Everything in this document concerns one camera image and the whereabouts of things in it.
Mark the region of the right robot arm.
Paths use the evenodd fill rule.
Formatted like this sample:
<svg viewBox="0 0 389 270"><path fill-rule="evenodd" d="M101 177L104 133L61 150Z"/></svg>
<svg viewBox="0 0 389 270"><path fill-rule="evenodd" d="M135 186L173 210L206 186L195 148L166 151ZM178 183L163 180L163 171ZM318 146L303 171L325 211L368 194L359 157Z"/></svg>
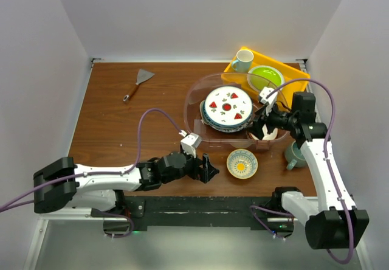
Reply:
<svg viewBox="0 0 389 270"><path fill-rule="evenodd" d="M295 92L290 111L282 111L276 103L278 93L263 88L258 98L262 107L255 113L250 131L259 139L263 128L278 128L290 133L311 172L318 205L314 207L296 187L277 187L269 208L279 217L293 215L305 228L308 244L313 249L354 249L367 225L366 210L358 209L341 179L332 154L328 128L316 121L315 96Z"/></svg>

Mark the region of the yellow dotted blue bowl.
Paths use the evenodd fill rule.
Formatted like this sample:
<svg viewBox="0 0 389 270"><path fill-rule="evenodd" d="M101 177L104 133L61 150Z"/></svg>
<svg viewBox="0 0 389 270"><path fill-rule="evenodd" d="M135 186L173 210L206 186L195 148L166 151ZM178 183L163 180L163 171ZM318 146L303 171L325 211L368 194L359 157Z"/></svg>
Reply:
<svg viewBox="0 0 389 270"><path fill-rule="evenodd" d="M258 170L258 160L249 150L236 149L228 155L226 166L233 177L237 179L249 179Z"/></svg>

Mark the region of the red patterned bowl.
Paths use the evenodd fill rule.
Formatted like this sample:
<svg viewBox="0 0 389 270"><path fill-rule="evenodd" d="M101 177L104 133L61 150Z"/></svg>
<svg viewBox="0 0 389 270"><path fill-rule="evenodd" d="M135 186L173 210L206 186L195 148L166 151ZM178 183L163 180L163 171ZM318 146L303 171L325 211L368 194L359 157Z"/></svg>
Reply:
<svg viewBox="0 0 389 270"><path fill-rule="evenodd" d="M251 132L251 131L247 131L247 137L249 139L252 139L252 140L255 140L255 141L259 140L259 138L255 134L253 134L253 132Z"/></svg>

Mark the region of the white orange rim bowl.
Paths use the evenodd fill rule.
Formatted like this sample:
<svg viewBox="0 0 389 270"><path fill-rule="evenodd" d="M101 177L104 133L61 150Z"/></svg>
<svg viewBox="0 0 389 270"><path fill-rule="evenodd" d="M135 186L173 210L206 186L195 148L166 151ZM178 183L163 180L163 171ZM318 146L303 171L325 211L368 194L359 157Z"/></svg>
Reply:
<svg viewBox="0 0 389 270"><path fill-rule="evenodd" d="M274 140L274 139L277 138L278 129L275 128L275 129L273 130L273 132L268 133L267 127L266 127L266 125L264 125L264 126L263 126L263 134L264 134L264 137L263 137L261 140Z"/></svg>

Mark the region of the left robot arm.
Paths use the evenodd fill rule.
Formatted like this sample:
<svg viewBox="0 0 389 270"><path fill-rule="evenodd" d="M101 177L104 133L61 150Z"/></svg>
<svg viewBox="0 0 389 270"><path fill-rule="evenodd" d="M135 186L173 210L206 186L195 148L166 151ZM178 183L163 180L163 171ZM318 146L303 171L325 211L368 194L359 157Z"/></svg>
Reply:
<svg viewBox="0 0 389 270"><path fill-rule="evenodd" d="M120 216L126 209L123 191L156 190L184 176L206 184L218 173L207 154L172 152L129 167L88 167L62 157L34 174L34 212L86 207Z"/></svg>

